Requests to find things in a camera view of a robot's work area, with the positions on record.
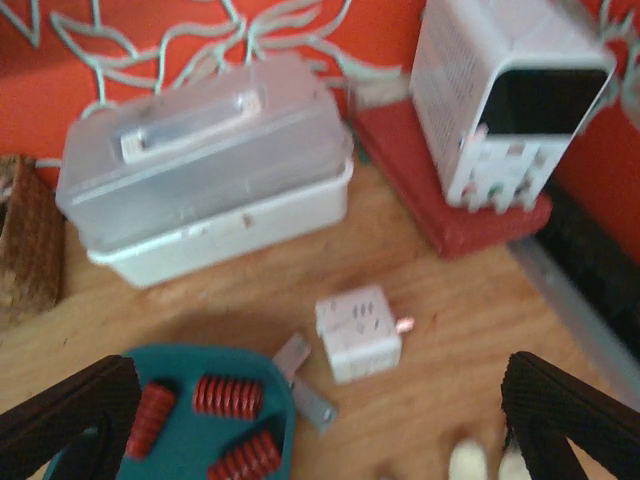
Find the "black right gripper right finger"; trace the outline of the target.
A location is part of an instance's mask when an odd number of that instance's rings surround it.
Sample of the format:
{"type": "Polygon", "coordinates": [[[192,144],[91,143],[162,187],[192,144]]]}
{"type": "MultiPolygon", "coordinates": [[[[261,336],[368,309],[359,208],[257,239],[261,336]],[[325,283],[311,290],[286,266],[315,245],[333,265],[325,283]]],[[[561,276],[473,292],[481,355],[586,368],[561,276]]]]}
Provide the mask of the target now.
{"type": "Polygon", "coordinates": [[[637,411],[527,351],[509,357],[501,395],[533,479],[585,479],[572,444],[618,479],[639,477],[637,411]]]}

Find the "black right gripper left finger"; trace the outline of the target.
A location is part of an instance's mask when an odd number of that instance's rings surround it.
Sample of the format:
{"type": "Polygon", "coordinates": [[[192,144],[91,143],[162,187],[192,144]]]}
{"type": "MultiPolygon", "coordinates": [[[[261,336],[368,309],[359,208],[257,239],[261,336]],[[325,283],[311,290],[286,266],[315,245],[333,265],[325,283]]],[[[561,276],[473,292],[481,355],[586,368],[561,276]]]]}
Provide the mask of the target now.
{"type": "Polygon", "coordinates": [[[133,359],[104,357],[1,415],[1,477],[114,479],[138,404],[133,359]]]}

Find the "large red spring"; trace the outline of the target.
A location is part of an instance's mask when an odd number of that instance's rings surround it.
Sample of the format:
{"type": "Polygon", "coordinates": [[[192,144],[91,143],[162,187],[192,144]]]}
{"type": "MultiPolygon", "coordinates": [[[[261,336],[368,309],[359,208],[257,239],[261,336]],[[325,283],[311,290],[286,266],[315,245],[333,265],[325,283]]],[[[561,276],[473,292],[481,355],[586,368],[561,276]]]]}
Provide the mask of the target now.
{"type": "Polygon", "coordinates": [[[254,421],[261,413],[264,386],[257,380],[204,375],[194,389],[193,410],[198,414],[254,421]]]}

